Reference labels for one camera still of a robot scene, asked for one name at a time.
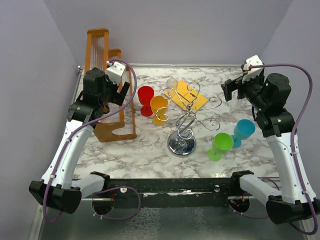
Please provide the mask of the red plastic wine glass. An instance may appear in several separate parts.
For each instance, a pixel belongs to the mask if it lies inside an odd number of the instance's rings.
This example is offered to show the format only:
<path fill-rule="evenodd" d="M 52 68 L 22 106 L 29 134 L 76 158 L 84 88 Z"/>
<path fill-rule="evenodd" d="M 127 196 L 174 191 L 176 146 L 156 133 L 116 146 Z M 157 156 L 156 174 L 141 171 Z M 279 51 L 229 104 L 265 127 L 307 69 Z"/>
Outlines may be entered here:
<path fill-rule="evenodd" d="M 151 110 L 150 101 L 154 97 L 154 90 L 150 86 L 142 86 L 138 89 L 138 100 L 142 104 L 140 113 L 145 117 L 150 117 L 153 112 Z"/>

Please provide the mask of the blue plastic wine glass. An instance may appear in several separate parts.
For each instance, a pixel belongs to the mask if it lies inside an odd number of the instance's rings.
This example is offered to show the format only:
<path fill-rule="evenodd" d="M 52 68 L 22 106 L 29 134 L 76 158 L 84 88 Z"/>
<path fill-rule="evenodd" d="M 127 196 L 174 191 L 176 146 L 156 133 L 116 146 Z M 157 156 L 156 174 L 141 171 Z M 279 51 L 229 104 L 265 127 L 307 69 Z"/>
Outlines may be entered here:
<path fill-rule="evenodd" d="M 233 148 L 239 148 L 242 140 L 248 139 L 256 130 L 254 123 L 249 119 L 241 119 L 233 130 Z"/>

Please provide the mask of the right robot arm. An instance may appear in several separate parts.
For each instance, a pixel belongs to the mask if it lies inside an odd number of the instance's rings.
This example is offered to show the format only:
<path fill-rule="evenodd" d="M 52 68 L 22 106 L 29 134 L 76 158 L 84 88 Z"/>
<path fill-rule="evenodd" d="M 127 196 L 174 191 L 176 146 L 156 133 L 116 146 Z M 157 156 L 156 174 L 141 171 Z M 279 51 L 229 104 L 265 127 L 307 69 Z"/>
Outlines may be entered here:
<path fill-rule="evenodd" d="M 291 92 L 289 79 L 279 73 L 243 81 L 228 79 L 221 88 L 226 101 L 237 91 L 238 99 L 247 99 L 256 109 L 256 122 L 274 156 L 281 189 L 276 190 L 250 170 L 233 172 L 230 191 L 240 196 L 251 194 L 266 207 L 276 224 L 306 220 L 320 213 L 320 201 L 313 191 L 299 154 L 297 120 L 285 109 Z"/>

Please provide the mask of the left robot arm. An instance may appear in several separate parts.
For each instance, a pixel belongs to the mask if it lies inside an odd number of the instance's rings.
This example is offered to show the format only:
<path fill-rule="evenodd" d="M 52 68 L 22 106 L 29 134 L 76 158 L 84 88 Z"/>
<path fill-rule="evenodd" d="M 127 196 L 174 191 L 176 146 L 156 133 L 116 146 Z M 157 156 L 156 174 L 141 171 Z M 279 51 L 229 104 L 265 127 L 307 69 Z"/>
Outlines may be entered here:
<path fill-rule="evenodd" d="M 82 199 L 97 194 L 103 198 L 111 190 L 108 175 L 92 172 L 86 178 L 73 180 L 75 167 L 85 143 L 97 122 L 108 112 L 108 103 L 121 106 L 130 83 L 120 85 L 126 67 L 115 62 L 106 71 L 96 67 L 86 72 L 83 90 L 69 107 L 64 135 L 56 154 L 39 181 L 31 181 L 29 192 L 43 207 L 72 214 Z"/>

